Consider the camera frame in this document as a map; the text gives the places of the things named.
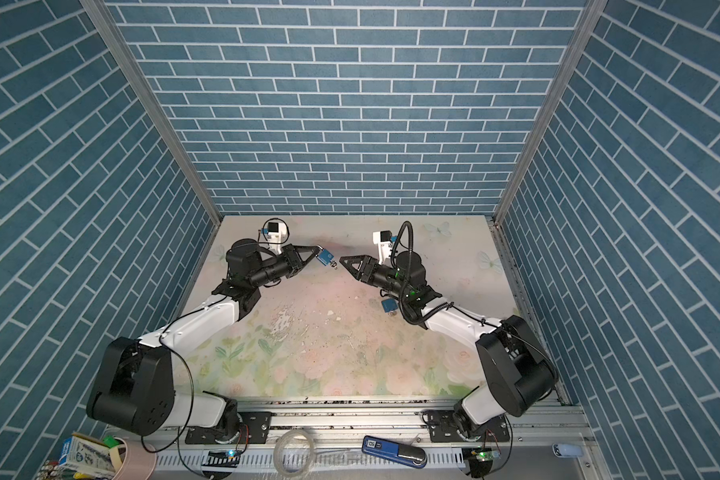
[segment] floral tablecloth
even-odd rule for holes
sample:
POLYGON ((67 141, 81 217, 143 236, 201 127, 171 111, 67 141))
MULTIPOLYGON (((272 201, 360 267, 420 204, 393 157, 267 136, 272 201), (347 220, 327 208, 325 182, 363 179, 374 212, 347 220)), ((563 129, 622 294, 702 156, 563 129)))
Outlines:
MULTIPOLYGON (((256 238, 266 216, 227 216, 193 287, 186 310, 226 274, 232 243, 256 238)), ((342 255, 378 256, 372 232, 397 216, 288 216, 289 243, 319 244, 342 255)), ((413 216, 414 249, 430 285, 485 316, 517 312, 482 216, 413 216)), ((296 277, 261 289, 242 321, 203 343, 186 360, 196 389, 240 397, 462 396, 484 381, 469 348, 385 313, 378 289, 316 260, 296 277)), ((187 381, 179 364, 176 384, 187 381)))

